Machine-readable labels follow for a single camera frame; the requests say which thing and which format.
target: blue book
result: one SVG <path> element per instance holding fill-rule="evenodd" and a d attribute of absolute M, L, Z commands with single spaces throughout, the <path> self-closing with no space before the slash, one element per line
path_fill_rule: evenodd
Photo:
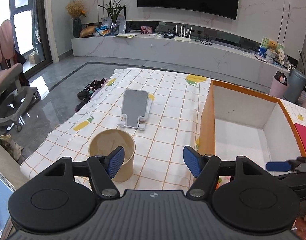
<path fill-rule="evenodd" d="M 8 237 L 12 228 L 7 203 L 13 192 L 13 186 L 0 173 L 0 240 L 3 240 L 4 237 Z"/>

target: human hand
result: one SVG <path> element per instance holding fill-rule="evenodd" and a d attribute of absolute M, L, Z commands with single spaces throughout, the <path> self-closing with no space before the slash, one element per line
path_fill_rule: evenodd
<path fill-rule="evenodd" d="M 296 235 L 302 240 L 306 240 L 306 215 L 303 218 L 298 217 L 295 221 Z"/>

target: gray tile floor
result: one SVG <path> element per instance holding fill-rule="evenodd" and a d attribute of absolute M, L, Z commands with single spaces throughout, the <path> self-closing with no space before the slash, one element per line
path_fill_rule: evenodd
<path fill-rule="evenodd" d="M 80 103 L 76 94 L 88 83 L 94 79 L 109 78 L 115 69 L 128 67 L 191 73 L 263 92 L 268 92 L 269 89 L 246 80 L 181 65 L 122 58 L 70 56 L 49 65 L 29 80 L 31 86 L 38 88 L 41 99 L 33 103 L 31 109 L 22 116 L 22 131 L 17 132 L 13 127 L 8 132 L 24 147 L 19 163 L 29 157 L 58 124 L 65 122 L 75 113 L 75 107 Z M 0 135 L 5 130 L 6 127 L 0 127 Z"/>

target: blue vase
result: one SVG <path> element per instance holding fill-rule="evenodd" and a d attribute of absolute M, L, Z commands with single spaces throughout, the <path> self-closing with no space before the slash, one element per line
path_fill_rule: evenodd
<path fill-rule="evenodd" d="M 120 33 L 120 27 L 117 23 L 111 24 L 111 36 L 116 36 Z"/>
<path fill-rule="evenodd" d="M 82 22 L 80 17 L 73 18 L 73 36 L 79 38 L 82 31 Z"/>

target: chair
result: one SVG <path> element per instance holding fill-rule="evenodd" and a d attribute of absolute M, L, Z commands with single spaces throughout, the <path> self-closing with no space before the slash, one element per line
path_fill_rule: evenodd
<path fill-rule="evenodd" d="M 20 63 L 14 65 L 14 54 L 15 50 L 12 24 L 9 20 L 5 20 L 0 26 L 0 63 L 3 62 L 5 58 L 9 59 L 11 65 L 13 66 L 9 69 L 0 71 L 0 94 L 13 83 L 15 83 L 17 91 L 15 93 L 11 93 L 0 106 L 0 126 L 14 123 L 17 124 L 16 130 L 21 131 L 22 126 L 19 124 L 20 115 L 26 111 L 33 97 L 38 98 L 40 95 L 36 87 L 21 86 L 19 74 L 23 71 L 23 65 Z M 2 117 L 2 114 L 5 114 L 5 109 L 9 104 L 14 104 L 19 107 L 14 114 L 7 117 Z"/>

